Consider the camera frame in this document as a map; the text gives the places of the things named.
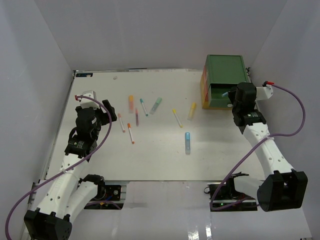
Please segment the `green drawer box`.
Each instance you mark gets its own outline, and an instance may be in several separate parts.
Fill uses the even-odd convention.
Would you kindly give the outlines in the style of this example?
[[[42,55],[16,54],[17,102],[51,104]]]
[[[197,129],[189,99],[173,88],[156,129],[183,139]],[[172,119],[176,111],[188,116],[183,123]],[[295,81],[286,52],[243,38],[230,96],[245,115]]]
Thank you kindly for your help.
[[[241,55],[214,55],[206,56],[207,87],[227,89],[239,83],[248,82],[248,74]]]

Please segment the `pink translucent gel pen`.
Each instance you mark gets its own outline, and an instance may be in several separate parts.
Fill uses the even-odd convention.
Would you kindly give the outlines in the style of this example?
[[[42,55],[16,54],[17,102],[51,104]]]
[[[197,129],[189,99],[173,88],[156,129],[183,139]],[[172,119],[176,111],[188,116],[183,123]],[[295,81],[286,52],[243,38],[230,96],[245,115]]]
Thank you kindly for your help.
[[[139,111],[138,108],[135,108],[135,122],[136,122],[136,126],[139,126]]]

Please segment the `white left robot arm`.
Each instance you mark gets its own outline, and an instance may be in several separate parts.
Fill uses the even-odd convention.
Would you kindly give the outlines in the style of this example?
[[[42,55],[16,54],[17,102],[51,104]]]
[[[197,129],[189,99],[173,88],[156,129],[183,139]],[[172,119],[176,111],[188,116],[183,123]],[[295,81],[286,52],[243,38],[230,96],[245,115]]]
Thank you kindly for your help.
[[[69,134],[60,171],[47,180],[52,183],[45,197],[35,208],[28,210],[24,223],[33,240],[67,240],[73,222],[91,199],[105,196],[104,178],[80,175],[91,156],[102,146],[97,143],[102,126],[111,126],[117,120],[115,109],[108,100],[98,102],[89,96],[76,97],[80,105],[76,126]]]

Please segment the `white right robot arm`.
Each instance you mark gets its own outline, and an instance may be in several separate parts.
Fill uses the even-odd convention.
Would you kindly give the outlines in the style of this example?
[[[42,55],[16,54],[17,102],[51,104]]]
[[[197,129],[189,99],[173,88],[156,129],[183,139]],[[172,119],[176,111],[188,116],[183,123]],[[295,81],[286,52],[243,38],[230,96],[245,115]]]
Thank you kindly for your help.
[[[236,200],[243,194],[256,199],[265,212],[298,209],[302,206],[308,178],[286,160],[270,134],[267,121],[256,109],[256,102],[273,95],[272,82],[262,87],[241,82],[228,92],[235,125],[251,144],[264,172],[265,179],[248,175],[233,176],[225,188],[226,195]]]

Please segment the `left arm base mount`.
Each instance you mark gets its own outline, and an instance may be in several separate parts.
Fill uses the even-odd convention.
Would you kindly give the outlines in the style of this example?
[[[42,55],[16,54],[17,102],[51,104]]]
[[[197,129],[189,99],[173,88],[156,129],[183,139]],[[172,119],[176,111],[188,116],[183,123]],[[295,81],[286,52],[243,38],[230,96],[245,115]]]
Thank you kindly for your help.
[[[106,185],[101,193],[84,207],[88,210],[121,210],[124,206],[121,185]]]

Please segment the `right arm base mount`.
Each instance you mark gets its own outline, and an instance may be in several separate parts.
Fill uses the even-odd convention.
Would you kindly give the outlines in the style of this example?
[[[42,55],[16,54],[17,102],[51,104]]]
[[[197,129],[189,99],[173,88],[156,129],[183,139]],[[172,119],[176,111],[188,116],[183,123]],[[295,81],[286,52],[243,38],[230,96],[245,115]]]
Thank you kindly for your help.
[[[234,178],[248,177],[247,173],[233,173],[231,177],[222,185],[218,191],[217,196],[213,200],[213,208],[223,208],[224,206],[233,203],[232,206],[221,210],[212,210],[211,212],[245,212],[257,211],[260,206],[259,203],[252,197],[244,194],[243,192],[236,191]]]

